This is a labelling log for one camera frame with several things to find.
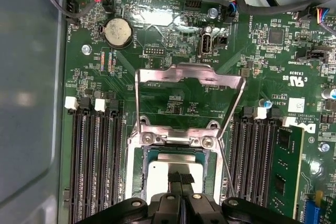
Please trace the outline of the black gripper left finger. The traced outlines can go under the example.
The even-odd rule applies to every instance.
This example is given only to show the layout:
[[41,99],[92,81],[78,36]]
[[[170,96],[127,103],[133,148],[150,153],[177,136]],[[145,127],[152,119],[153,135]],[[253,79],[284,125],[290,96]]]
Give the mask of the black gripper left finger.
[[181,202],[178,192],[157,194],[150,204],[130,198],[78,223],[179,223]]

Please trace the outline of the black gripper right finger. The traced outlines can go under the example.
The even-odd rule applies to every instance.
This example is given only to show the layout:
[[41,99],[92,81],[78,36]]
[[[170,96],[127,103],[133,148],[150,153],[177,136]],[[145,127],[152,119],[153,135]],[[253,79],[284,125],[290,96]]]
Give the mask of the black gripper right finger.
[[221,205],[206,194],[185,195],[189,223],[299,223],[250,201],[227,198]]

